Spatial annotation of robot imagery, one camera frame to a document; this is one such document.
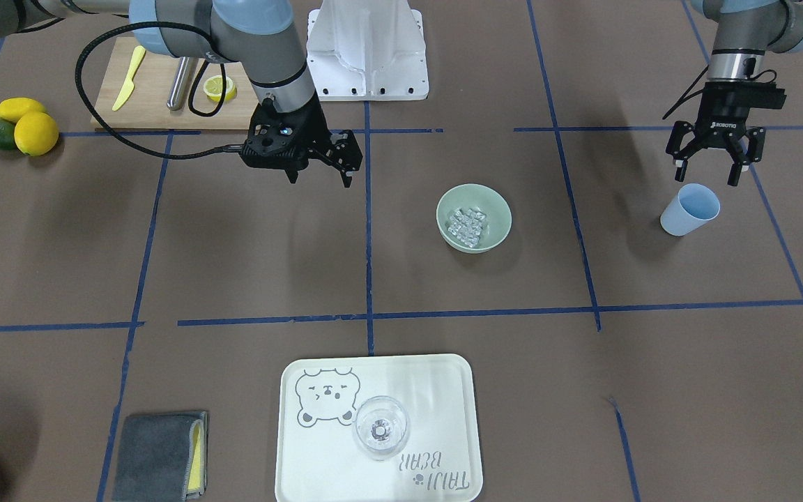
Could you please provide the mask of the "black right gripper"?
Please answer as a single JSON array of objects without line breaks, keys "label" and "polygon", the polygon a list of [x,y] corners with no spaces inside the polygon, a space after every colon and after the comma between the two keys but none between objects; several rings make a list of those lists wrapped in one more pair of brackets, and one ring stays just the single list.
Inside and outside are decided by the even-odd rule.
[{"label": "black right gripper", "polygon": [[252,115],[247,139],[239,153],[251,168],[284,171],[290,184],[310,160],[336,169],[350,188],[360,171],[363,153],[352,130],[329,131],[318,98],[292,112],[277,110],[277,99],[265,98]]}]

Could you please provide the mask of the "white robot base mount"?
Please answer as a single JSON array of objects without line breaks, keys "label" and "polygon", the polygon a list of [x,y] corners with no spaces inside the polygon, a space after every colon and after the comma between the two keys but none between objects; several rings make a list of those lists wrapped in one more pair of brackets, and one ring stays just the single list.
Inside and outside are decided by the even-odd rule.
[{"label": "white robot base mount", "polygon": [[407,1],[324,1],[307,22],[321,101],[418,101],[430,83],[424,20]]}]

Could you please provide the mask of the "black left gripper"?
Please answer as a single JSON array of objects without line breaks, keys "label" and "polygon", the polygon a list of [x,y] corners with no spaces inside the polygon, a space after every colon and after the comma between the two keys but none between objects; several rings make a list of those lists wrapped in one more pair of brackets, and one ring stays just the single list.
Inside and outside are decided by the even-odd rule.
[{"label": "black left gripper", "polygon": [[736,187],[742,172],[761,161],[767,136],[767,128],[747,126],[750,111],[781,110],[785,99],[775,82],[705,83],[695,124],[676,121],[667,140],[676,181],[685,180],[689,159],[701,149],[726,149],[733,160],[727,184]]}]

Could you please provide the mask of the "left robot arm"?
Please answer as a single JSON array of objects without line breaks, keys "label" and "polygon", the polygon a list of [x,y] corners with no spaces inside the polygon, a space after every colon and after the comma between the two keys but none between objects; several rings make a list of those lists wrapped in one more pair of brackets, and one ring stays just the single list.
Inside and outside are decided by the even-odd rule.
[{"label": "left robot arm", "polygon": [[667,140],[666,153],[675,165],[675,179],[683,182],[689,159],[705,149],[723,150],[732,159],[728,185],[738,185],[740,175],[760,162],[767,128],[749,127],[751,110],[781,110],[784,89],[767,73],[767,53],[787,54],[803,50],[803,3],[799,1],[694,1],[698,13],[717,23],[710,62],[665,115],[700,96],[693,123],[676,121]]}]

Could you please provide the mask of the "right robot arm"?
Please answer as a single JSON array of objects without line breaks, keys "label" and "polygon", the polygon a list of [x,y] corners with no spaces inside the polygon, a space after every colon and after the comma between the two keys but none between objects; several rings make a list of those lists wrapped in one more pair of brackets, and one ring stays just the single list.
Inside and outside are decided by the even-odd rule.
[{"label": "right robot arm", "polygon": [[336,169],[344,187],[351,187],[362,161],[359,143],[353,131],[332,132],[326,124],[289,2],[0,1],[0,39],[81,14],[128,21],[90,41],[75,66],[77,94],[114,139],[130,143],[93,108],[83,72],[99,45],[131,33],[150,53],[197,58],[204,66],[241,64],[259,100],[245,141],[191,153],[189,159],[235,153],[248,167],[284,172],[291,183],[316,160]]}]

